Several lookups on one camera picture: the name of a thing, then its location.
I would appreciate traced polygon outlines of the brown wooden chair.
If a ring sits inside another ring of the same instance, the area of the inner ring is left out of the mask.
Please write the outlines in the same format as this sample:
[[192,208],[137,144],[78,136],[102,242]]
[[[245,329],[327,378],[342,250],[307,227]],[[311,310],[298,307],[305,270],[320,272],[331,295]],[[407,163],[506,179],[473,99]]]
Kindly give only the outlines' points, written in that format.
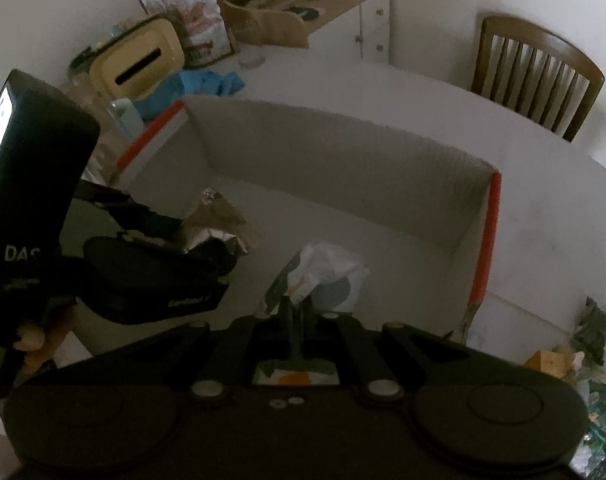
[[570,143],[605,84],[583,51],[554,32],[516,16],[481,22],[471,91]]

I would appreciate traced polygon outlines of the small black seaweed packet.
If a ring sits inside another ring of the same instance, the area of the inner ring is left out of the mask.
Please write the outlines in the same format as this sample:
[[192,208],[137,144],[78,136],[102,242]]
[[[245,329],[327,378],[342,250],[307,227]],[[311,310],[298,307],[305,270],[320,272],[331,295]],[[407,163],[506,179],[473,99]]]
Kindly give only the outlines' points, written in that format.
[[593,365],[603,366],[606,348],[606,307],[593,298],[585,300],[571,337],[573,349],[584,353]]

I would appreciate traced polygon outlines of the white plastic bag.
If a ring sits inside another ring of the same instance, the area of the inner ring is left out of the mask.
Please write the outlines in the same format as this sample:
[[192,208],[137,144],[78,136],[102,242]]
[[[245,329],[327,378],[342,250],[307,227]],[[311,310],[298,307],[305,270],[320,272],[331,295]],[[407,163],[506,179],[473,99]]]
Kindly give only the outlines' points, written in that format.
[[[328,330],[339,321],[351,323],[361,289],[369,277],[369,267],[361,255],[341,246],[313,240],[300,249],[268,287],[255,316],[273,318],[276,336],[271,348],[275,356],[256,367],[253,382],[261,386],[336,386],[340,384],[335,360],[328,356],[328,346],[335,336]],[[290,298],[293,307],[293,357],[280,359],[278,307],[282,296]],[[301,353],[301,303],[312,300],[326,326],[327,358],[305,360]]]

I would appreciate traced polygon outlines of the yellow small box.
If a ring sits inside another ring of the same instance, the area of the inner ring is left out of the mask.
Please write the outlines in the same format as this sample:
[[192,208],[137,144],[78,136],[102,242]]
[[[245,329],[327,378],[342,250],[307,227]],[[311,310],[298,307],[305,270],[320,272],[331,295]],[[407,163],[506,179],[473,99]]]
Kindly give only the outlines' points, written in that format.
[[548,350],[538,350],[527,359],[524,367],[529,370],[564,379],[573,369],[574,354]]

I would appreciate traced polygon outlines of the brown cardboard box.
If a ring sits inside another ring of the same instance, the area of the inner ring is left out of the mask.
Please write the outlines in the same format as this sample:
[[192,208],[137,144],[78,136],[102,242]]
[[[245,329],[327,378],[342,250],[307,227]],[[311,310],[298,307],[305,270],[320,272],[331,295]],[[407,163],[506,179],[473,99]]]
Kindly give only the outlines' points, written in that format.
[[230,30],[248,29],[250,39],[261,44],[285,48],[309,48],[305,21],[289,11],[260,10],[236,6],[224,0],[223,17]]

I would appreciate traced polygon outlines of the yellow tissue box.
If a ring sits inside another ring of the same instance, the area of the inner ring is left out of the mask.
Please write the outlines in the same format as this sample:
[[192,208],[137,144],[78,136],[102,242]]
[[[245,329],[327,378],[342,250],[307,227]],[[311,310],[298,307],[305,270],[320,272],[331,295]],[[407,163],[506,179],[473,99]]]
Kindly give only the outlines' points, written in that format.
[[89,79],[105,99],[138,101],[184,65],[174,25],[157,16],[112,41],[91,63]]

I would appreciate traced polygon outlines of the silver foil snack packet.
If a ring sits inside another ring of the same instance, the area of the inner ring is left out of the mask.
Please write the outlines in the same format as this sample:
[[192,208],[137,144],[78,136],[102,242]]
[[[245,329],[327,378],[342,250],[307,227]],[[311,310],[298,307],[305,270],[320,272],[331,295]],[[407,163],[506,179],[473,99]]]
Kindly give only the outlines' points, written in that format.
[[181,235],[184,252],[219,240],[236,257],[253,252],[261,239],[260,230],[214,188],[204,188],[195,210],[183,220]]

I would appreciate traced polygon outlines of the white cabinet with wood top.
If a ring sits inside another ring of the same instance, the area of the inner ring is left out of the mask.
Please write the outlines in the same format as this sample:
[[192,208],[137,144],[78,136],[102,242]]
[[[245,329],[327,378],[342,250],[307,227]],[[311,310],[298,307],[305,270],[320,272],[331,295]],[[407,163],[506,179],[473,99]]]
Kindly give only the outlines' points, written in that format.
[[305,21],[309,48],[327,60],[390,63],[391,0],[279,0],[260,10]]

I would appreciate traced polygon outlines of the blue cloth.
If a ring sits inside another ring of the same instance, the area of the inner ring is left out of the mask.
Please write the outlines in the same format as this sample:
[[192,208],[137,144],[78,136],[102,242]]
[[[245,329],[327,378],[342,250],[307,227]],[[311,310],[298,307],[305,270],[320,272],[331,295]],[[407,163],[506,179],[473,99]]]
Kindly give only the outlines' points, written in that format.
[[214,70],[181,70],[163,79],[149,96],[132,104],[145,122],[151,122],[185,96],[233,96],[243,88],[245,82],[236,72],[222,75]]

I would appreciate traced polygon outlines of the red white printed bag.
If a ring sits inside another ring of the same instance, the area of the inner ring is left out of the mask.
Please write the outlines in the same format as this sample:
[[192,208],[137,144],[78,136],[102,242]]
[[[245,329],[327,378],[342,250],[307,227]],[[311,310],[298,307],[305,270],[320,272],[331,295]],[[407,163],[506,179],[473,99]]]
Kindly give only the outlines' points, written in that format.
[[233,55],[219,0],[138,0],[148,15],[163,14],[174,26],[187,68]]

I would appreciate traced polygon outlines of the red and white cardboard box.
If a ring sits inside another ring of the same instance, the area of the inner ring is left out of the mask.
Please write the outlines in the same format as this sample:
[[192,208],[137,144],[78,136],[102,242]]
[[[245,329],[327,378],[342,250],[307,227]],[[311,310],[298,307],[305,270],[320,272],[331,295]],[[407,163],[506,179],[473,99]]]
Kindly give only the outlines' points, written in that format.
[[465,342],[486,294],[500,173],[458,148],[350,116],[272,102],[192,96],[137,140],[115,186],[185,218],[207,188],[259,231],[231,273],[216,328],[255,312],[305,245],[326,242],[369,269],[356,317],[404,322]]

